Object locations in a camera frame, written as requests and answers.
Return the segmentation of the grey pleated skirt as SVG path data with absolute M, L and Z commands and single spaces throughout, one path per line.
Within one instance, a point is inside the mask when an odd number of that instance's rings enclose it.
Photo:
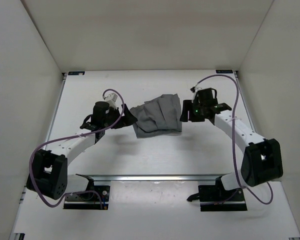
M 181 102 L 178 94 L 163 94 L 144 104 L 132 107 L 130 112 L 137 118 L 133 124 L 137 138 L 160 135 L 179 135 L 182 132 Z

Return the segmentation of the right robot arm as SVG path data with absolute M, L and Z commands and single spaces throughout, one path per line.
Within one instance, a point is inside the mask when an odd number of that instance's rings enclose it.
M 241 167 L 233 173 L 220 177 L 214 187 L 214 195 L 226 200 L 232 190 L 255 187 L 283 176 L 281 147 L 277 140 L 266 139 L 237 118 L 226 103 L 219 103 L 214 88 L 192 88 L 193 98 L 184 100 L 181 122 L 209 120 L 229 136 L 243 153 Z

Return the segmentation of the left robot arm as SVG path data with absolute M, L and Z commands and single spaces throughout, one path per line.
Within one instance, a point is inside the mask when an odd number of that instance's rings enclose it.
M 112 101 L 97 101 L 92 114 L 88 115 L 71 136 L 59 140 L 53 149 L 40 147 L 31 155 L 29 176 L 26 182 L 28 190 L 37 192 L 44 200 L 59 200 L 75 194 L 83 199 L 97 195 L 93 179 L 84 174 L 69 174 L 68 166 L 86 149 L 94 146 L 109 129 L 129 127 L 137 122 L 126 104 L 122 110 Z

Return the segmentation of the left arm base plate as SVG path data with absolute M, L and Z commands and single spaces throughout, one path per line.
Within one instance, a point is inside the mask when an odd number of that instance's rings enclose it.
M 93 190 L 100 195 L 99 197 L 95 193 L 85 194 L 73 194 L 67 196 L 63 203 L 63 209 L 65 210 L 108 210 L 109 200 L 111 193 L 110 185 L 94 185 Z

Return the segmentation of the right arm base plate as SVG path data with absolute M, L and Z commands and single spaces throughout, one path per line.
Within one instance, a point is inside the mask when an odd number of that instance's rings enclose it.
M 190 195 L 187 201 L 199 201 L 201 212 L 244 212 L 248 210 L 241 188 L 224 190 L 216 185 L 199 185 L 198 193 Z

